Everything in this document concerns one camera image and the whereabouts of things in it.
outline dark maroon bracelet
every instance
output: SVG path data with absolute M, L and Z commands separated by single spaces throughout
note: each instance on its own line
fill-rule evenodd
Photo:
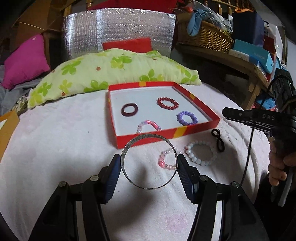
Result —
M 132 106 L 132 107 L 134 107 L 135 110 L 134 110 L 133 112 L 130 112 L 130 113 L 125 112 L 124 109 L 125 109 L 126 107 L 128 107 L 128 106 Z M 128 103 L 128 104 L 125 104 L 125 105 L 121 108 L 121 114 L 122 114 L 123 116 L 127 116 L 127 117 L 129 117 L 129 116 L 133 116 L 133 115 L 135 115 L 137 112 L 138 112 L 138 106 L 137 106 L 136 104 L 134 104 L 134 103 Z
M 162 103 L 162 101 L 169 101 L 171 102 L 174 106 L 168 106 L 168 105 L 165 105 Z M 168 97 L 161 97 L 161 98 L 158 98 L 157 99 L 157 104 L 161 107 L 161 108 L 164 108 L 164 109 L 167 109 L 167 110 L 174 110 L 174 109 L 177 109 L 179 107 L 179 104 L 177 103 L 177 101 L 171 99 L 171 98 L 168 98 Z

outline finger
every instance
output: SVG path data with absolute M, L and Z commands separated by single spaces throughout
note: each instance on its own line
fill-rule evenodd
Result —
M 272 151 L 269 153 L 269 161 L 270 164 L 278 169 L 284 169 L 285 164 L 283 159 L 279 158 L 275 153 Z
M 277 185 L 279 184 L 279 181 L 278 181 L 277 179 L 271 177 L 270 175 L 269 175 L 269 177 L 268 177 L 268 180 L 269 180 L 269 183 L 270 183 L 272 186 L 277 186 Z
M 270 150 L 273 152 L 273 153 L 276 153 L 276 145 L 274 143 L 274 141 L 272 143 L 270 143 Z
M 289 167 L 296 167 L 296 152 L 285 156 L 284 163 Z
M 287 174 L 281 169 L 273 167 L 271 164 L 268 166 L 269 176 L 274 179 L 285 181 L 287 178 Z

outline purple beaded bracelet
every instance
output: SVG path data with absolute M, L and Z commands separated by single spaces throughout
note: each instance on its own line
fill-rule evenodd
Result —
M 182 116 L 183 115 L 188 115 L 190 116 L 190 118 L 192 119 L 192 122 L 191 123 L 188 123 L 186 121 L 183 120 Z M 179 121 L 180 124 L 184 125 L 184 126 L 191 126 L 191 125 L 195 125 L 197 124 L 197 118 L 195 117 L 194 114 L 192 114 L 191 112 L 189 111 L 182 111 L 180 112 L 179 114 L 177 114 L 177 120 Z

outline magenta pillow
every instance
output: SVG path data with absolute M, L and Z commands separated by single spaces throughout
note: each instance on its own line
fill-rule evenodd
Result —
M 42 35 L 35 35 L 22 43 L 4 62 L 4 66 L 5 74 L 2 85 L 6 89 L 12 89 L 48 71 L 49 66 L 44 54 Z

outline white blanket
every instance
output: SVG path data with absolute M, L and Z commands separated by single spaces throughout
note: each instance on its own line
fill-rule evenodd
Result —
M 251 129 L 240 123 L 227 121 L 221 112 L 224 107 L 239 107 L 216 89 L 203 84 L 184 87 L 214 110 L 221 121 L 226 150 L 218 154 L 213 165 L 200 167 L 199 172 L 214 181 L 229 184 L 240 182 L 247 159 Z M 172 139 L 180 148 L 194 140 L 216 139 L 210 130 Z M 163 151 L 160 144 L 142 145 L 145 155 Z M 64 98 L 29 110 L 11 137 L 0 164 L 0 212 L 9 227 L 26 241 L 51 194 L 62 180 L 70 185 L 84 182 L 97 175 L 108 165 L 115 148 L 106 91 L 97 91 Z M 243 188 L 254 201 L 261 175 L 268 166 L 269 144 L 266 136 L 255 131 L 251 159 Z M 142 190 L 132 186 L 120 174 L 113 198 L 103 205 L 107 229 L 111 240 L 187 240 L 195 216 L 196 205 L 186 198 L 180 179 L 176 175 L 171 183 L 157 190 Z M 218 240 L 217 218 L 212 240 Z

